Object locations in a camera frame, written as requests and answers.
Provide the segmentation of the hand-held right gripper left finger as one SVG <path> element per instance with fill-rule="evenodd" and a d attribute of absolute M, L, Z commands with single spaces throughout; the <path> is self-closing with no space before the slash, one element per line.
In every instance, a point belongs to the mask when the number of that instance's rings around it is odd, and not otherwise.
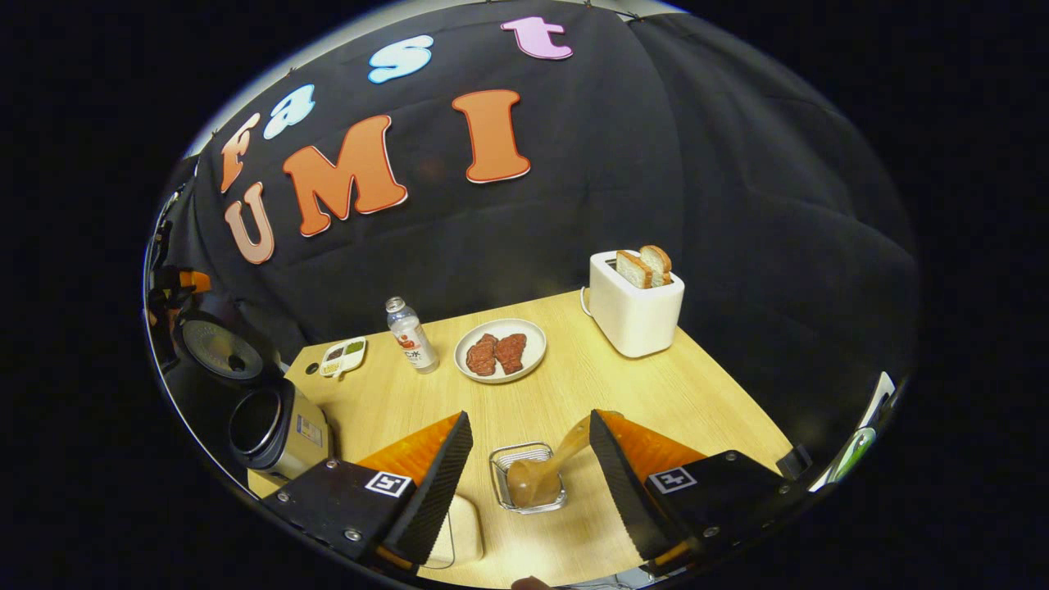
<path fill-rule="evenodd" d="M 363 566 L 415 572 L 429 560 L 473 446 L 461 410 L 357 462 L 312 466 L 262 504 Z"/>

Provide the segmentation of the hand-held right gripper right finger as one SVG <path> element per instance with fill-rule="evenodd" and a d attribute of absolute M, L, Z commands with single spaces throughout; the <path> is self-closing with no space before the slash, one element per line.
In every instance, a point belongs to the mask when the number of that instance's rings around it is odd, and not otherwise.
<path fill-rule="evenodd" d="M 740 451 L 706 456 L 611 410 L 592 410 L 596 454 L 644 569 L 705 567 L 808 506 L 808 489 Z"/>

